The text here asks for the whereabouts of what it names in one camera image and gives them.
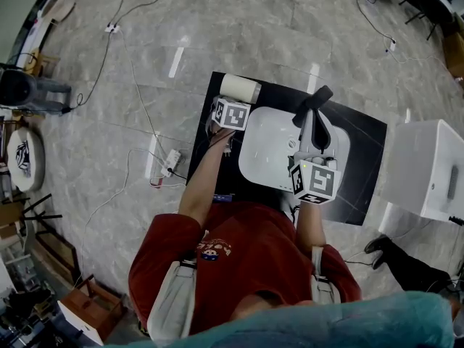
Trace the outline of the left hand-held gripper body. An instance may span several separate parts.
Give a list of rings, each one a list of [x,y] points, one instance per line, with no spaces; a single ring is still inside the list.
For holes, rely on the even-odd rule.
[[[213,99],[212,120],[221,128],[244,131],[247,126],[251,105],[216,96]]]

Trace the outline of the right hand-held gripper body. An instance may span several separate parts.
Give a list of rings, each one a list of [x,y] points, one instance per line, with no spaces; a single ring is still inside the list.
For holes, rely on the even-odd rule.
[[[311,204],[325,204],[336,198],[341,183],[336,152],[289,156],[289,179],[294,198]]]

